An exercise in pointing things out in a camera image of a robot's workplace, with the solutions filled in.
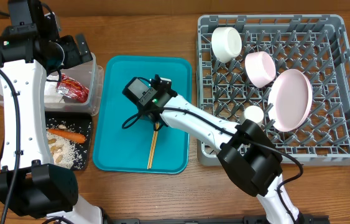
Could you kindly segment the large white plate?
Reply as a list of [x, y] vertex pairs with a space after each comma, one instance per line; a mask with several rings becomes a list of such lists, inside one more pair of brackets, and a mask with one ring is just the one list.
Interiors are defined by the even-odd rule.
[[282, 72], [272, 85], [268, 104], [272, 105], [268, 115], [274, 120], [273, 127], [281, 132], [292, 131], [307, 119], [313, 100], [312, 86], [299, 70]]

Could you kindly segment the small pink bowl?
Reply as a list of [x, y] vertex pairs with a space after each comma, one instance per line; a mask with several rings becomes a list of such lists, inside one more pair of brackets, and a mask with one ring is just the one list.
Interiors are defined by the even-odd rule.
[[262, 88], [275, 79], [275, 63], [267, 52], [261, 51], [247, 54], [245, 69], [248, 79], [257, 88]]

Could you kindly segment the peanuts and rice scraps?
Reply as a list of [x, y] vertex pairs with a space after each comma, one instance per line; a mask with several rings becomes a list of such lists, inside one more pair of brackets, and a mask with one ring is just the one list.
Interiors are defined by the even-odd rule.
[[79, 144], [47, 132], [48, 146], [54, 164], [71, 170], [85, 170], [88, 165], [93, 130], [91, 116], [70, 118], [48, 114], [46, 128], [80, 133], [86, 137], [86, 142]]

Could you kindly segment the white napkin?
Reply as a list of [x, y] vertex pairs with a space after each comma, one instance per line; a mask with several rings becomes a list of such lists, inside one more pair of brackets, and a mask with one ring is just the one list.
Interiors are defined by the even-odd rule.
[[57, 92], [57, 82], [46, 82], [44, 88], [45, 103], [64, 103], [63, 95]]

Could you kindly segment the red snack wrapper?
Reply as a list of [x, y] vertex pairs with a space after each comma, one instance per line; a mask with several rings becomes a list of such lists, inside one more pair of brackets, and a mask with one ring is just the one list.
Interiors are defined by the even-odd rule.
[[77, 80], [65, 75], [61, 75], [61, 82], [56, 85], [56, 92], [80, 103], [85, 103], [88, 99], [89, 89]]

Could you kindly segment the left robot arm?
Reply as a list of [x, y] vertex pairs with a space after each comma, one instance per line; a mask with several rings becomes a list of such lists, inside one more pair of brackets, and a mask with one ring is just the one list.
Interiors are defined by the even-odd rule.
[[54, 164], [46, 133], [48, 74], [91, 60], [83, 35], [60, 37], [56, 27], [9, 26], [0, 36], [5, 127], [0, 201], [5, 211], [46, 222], [109, 222], [102, 208], [78, 193], [73, 171]]

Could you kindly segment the orange carrot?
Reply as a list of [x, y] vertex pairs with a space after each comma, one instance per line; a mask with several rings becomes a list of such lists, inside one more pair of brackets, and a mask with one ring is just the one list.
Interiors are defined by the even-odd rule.
[[86, 137], [80, 133], [73, 133], [61, 129], [48, 129], [49, 133], [71, 140], [73, 142], [83, 144], [86, 142]]

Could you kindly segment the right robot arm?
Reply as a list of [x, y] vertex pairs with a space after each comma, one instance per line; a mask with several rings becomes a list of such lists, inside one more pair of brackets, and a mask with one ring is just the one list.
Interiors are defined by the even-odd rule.
[[191, 134], [216, 151], [231, 182], [258, 198], [269, 223], [304, 222], [284, 187], [288, 180], [283, 179], [281, 162], [286, 154], [275, 148], [257, 123], [215, 117], [163, 85], [142, 85], [137, 107], [153, 121]]

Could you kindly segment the white cup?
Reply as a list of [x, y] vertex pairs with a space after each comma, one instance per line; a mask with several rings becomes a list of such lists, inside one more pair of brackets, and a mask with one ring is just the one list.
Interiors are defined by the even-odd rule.
[[251, 120], [255, 122], [258, 126], [262, 126], [264, 120], [264, 112], [258, 106], [248, 106], [240, 117], [240, 123], [242, 124], [245, 120]]

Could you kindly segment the white bowl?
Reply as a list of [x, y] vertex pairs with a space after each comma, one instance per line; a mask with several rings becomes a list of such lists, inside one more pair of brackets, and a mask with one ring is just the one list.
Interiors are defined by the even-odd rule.
[[218, 27], [213, 31], [211, 48], [220, 62], [227, 63], [241, 53], [241, 36], [233, 27]]

